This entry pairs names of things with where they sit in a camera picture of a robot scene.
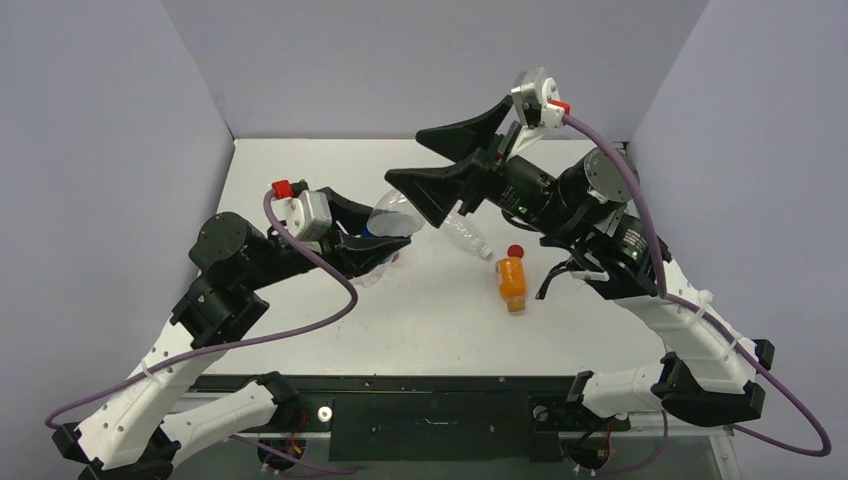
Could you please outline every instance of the transparent bottle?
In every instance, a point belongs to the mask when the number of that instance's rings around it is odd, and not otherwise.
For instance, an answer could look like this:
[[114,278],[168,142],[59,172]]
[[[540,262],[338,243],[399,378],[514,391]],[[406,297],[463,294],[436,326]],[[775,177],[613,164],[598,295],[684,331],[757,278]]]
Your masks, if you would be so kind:
[[[371,216],[361,232],[363,237],[409,237],[424,228],[424,217],[416,210],[406,195],[396,189],[389,190],[374,206]],[[368,288],[386,272],[388,265],[397,260],[399,253],[387,258],[373,270],[352,280],[354,285]]]
[[489,260],[492,257],[492,248],[486,243],[483,234],[476,225],[471,223],[468,217],[451,212],[439,230],[443,231],[451,243],[460,250],[476,255],[483,260]]

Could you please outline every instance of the white bottle cap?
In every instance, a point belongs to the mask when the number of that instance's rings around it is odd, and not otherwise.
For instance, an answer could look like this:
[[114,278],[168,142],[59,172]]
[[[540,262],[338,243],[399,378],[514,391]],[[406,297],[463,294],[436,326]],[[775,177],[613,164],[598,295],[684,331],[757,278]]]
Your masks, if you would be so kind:
[[490,247],[488,244],[483,245],[483,248],[480,249],[480,258],[482,258],[483,260],[488,260],[491,256],[492,247]]

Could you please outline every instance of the gray wall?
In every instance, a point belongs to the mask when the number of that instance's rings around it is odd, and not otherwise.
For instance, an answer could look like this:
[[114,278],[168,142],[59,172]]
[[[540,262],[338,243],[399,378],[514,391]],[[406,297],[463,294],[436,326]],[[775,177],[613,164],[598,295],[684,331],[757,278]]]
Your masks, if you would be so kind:
[[137,364],[231,149],[158,1],[2,2],[1,478],[76,478],[42,419]]
[[236,138],[409,138],[542,65],[629,140],[707,0],[162,3]]
[[[712,0],[631,144],[684,270],[727,320],[777,345],[776,374],[833,436],[824,460],[738,437],[748,480],[848,472],[846,52],[844,0]],[[756,428],[815,447],[769,391]]]

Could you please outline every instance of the orange bottle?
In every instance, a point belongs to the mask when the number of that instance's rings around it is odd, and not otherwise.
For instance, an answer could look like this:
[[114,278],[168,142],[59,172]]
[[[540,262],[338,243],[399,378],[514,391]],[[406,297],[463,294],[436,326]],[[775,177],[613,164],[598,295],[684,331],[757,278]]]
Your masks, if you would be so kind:
[[527,281],[524,279],[524,267],[518,257],[507,257],[495,264],[495,279],[498,290],[506,300],[506,309],[520,312],[525,308],[524,297],[527,295]]

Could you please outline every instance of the white table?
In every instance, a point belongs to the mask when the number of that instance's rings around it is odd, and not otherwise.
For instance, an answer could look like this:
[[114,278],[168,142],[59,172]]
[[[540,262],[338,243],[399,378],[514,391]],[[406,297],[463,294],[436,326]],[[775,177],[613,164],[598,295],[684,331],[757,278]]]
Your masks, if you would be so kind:
[[[544,141],[523,156],[558,175],[592,148],[582,140]],[[279,179],[306,179],[373,205],[390,187],[390,168],[447,160],[413,140],[239,140],[219,211],[268,227],[262,197]],[[513,243],[526,255],[527,310],[511,316],[494,283],[494,264],[455,249],[427,226],[357,308],[338,323],[300,337],[228,353],[206,372],[300,375],[570,375],[658,361],[662,342],[635,316],[562,275],[548,298],[532,298],[567,252],[538,246],[538,234],[508,225],[484,203],[472,221],[496,255]],[[247,338],[315,322],[341,308],[347,293],[315,270],[258,292],[271,309]]]

